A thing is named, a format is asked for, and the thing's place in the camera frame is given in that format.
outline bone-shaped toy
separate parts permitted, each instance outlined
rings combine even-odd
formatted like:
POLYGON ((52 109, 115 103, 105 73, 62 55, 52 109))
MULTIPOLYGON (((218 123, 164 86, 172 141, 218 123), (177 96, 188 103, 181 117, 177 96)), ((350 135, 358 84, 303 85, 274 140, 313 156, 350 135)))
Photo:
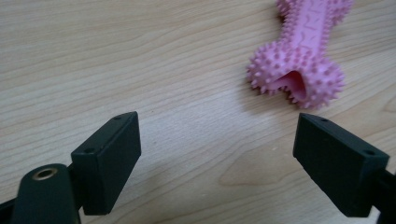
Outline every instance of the bone-shaped toy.
POLYGON ((277 0, 285 17, 280 38, 259 47, 247 67, 253 88, 270 95, 290 91, 302 108, 329 105, 344 86, 344 74, 325 57, 332 27, 345 17, 353 0, 277 0))

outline wood grain surface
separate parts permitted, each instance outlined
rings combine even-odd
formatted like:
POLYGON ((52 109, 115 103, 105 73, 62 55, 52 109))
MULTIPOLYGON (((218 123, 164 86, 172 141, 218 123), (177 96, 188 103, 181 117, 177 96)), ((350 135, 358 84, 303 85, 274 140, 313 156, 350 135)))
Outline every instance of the wood grain surface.
POLYGON ((277 39, 275 0, 1 0, 0 203, 37 166, 137 111, 143 155, 113 212, 83 223, 375 223, 344 217, 292 146, 300 112, 392 156, 396 1, 356 1, 328 56, 346 73, 329 107, 259 95, 248 57, 277 39))

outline black plastic block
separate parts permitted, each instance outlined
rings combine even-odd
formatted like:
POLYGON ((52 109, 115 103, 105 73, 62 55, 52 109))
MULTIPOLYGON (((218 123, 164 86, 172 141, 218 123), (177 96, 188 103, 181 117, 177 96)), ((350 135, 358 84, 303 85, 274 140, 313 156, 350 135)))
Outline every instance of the black plastic block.
POLYGON ((140 155, 136 112, 111 119, 72 152, 74 172, 86 191, 86 215, 111 212, 140 155))
POLYGON ((389 155, 321 117, 301 114, 293 156, 347 217, 368 217, 389 155))

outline pink dog toy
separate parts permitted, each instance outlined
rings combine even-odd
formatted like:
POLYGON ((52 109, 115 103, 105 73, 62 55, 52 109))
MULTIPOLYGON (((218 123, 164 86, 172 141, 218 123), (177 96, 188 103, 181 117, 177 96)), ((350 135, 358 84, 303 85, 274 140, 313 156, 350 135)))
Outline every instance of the pink dog toy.
POLYGON ((345 17, 353 0, 277 0, 285 16, 280 38, 259 47, 247 67, 247 79, 261 93, 290 91, 299 107, 320 109, 344 86, 344 74, 325 57, 332 27, 345 17))

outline light wood tabletop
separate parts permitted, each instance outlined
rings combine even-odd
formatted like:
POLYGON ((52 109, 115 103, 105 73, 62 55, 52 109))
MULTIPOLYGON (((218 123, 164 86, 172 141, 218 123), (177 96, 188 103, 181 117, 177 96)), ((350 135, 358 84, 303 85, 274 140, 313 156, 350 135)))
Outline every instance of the light wood tabletop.
POLYGON ((246 65, 279 37, 275 0, 0 1, 0 203, 112 117, 139 114, 142 156, 113 211, 83 223, 375 223, 347 218, 292 157, 300 112, 391 156, 396 1, 356 1, 327 55, 339 99, 299 109, 252 90, 246 65))

